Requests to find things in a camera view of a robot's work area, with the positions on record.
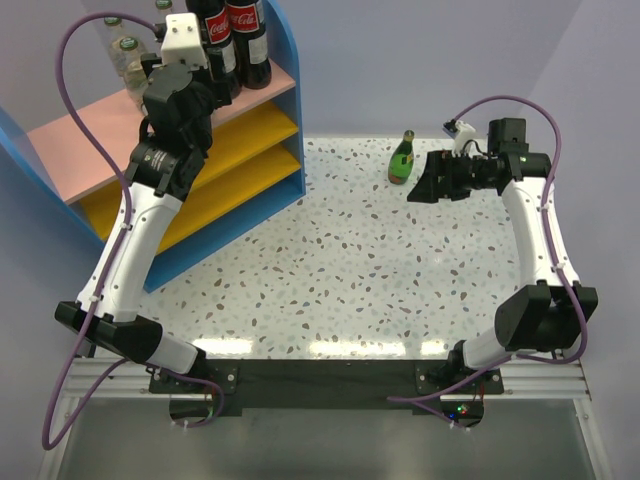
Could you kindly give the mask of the cola bottle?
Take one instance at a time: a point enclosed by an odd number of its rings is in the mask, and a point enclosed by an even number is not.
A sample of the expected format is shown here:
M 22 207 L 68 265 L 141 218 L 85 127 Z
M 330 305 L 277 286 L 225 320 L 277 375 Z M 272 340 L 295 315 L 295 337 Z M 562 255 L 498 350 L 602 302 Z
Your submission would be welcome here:
M 207 30 L 209 46 L 234 45 L 224 1 L 186 0 L 186 8 L 198 17 L 200 26 Z
M 244 87 L 259 90 L 271 82 L 264 4 L 260 0 L 226 1 Z

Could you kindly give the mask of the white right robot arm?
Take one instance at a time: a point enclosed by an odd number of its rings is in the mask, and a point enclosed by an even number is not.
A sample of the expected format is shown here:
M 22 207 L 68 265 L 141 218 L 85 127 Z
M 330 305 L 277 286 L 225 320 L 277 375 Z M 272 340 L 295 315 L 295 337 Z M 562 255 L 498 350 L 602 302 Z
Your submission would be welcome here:
M 471 154 L 476 131 L 461 120 L 444 126 L 454 144 L 431 151 L 423 175 L 407 199 L 435 204 L 461 201 L 475 190 L 493 190 L 512 222 L 519 258 L 520 285 L 496 310 L 494 325 L 471 340 L 459 341 L 446 362 L 428 374 L 430 382 L 469 392 L 481 370 L 504 360 L 528 358 L 556 362 L 566 351 L 571 360 L 585 350 L 587 322 L 598 305 L 569 260 L 555 213 L 552 161 L 530 150 L 526 122 L 493 120 L 487 149 Z

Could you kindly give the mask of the clear soda bottle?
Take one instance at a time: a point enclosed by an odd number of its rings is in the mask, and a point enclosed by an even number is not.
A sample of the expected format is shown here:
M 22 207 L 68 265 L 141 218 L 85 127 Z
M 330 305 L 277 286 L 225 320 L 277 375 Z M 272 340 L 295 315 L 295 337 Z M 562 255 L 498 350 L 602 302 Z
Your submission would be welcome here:
M 136 107 L 143 110 L 143 95 L 148 86 L 147 76 L 141 64 L 141 56 L 146 47 L 133 36 L 125 36 L 119 42 L 124 58 L 123 80 L 125 88 Z
M 109 33 L 108 54 L 119 77 L 123 77 L 126 67 L 131 63 L 127 55 L 136 52 L 140 55 L 145 49 L 139 37 L 131 34 L 119 17 L 108 16 L 103 23 Z
M 202 26 L 199 27 L 199 35 L 200 35 L 202 48 L 204 50 L 207 50 L 207 48 L 209 47 L 208 33 L 207 33 L 207 30 Z

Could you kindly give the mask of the green glass bottle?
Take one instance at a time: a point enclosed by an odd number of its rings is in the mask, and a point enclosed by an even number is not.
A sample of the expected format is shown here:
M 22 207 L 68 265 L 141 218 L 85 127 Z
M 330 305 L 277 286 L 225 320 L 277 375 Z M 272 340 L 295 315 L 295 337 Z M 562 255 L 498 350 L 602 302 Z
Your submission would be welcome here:
M 401 142 L 391 156 L 387 176 L 388 180 L 393 184 L 405 184 L 412 173 L 414 166 L 414 137 L 413 130 L 406 130 Z

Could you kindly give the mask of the clear soda bottle shelved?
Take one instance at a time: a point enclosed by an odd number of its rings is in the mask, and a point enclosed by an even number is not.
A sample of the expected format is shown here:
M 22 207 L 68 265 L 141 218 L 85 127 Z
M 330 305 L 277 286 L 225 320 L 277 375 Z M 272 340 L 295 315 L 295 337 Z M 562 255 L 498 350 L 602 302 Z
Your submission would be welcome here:
M 164 22 L 168 15 L 174 13 L 174 5 L 172 0 L 155 0 L 154 6 L 158 13 L 160 22 Z

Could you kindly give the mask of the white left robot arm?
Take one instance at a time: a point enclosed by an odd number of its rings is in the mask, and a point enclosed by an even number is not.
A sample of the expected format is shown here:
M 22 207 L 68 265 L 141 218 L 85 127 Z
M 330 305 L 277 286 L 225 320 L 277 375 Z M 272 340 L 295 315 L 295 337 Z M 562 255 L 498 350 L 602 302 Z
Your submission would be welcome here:
M 91 343 L 138 364 L 171 370 L 185 392 L 207 380 L 204 352 L 140 316 L 143 286 L 162 238 L 180 211 L 213 145 L 211 115 L 223 88 L 203 47 L 167 47 L 148 58 L 147 110 L 124 173 L 121 205 L 91 279 L 55 319 Z

